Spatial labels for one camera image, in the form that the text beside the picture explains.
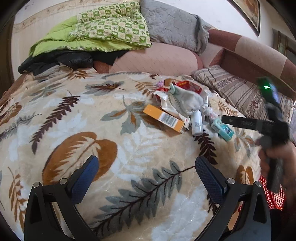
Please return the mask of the person's right hand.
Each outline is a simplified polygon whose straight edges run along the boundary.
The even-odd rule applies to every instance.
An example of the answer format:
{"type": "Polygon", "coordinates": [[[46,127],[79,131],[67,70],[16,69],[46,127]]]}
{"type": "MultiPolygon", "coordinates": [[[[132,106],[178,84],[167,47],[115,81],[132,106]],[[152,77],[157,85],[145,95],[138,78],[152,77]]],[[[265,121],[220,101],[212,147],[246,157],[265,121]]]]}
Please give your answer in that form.
{"type": "Polygon", "coordinates": [[[261,174],[267,177],[270,166],[267,158],[283,160],[283,177],[281,185],[285,189],[285,195],[288,206],[295,204],[295,145],[288,141],[286,144],[271,149],[260,149],[258,156],[260,158],[261,174]]]}

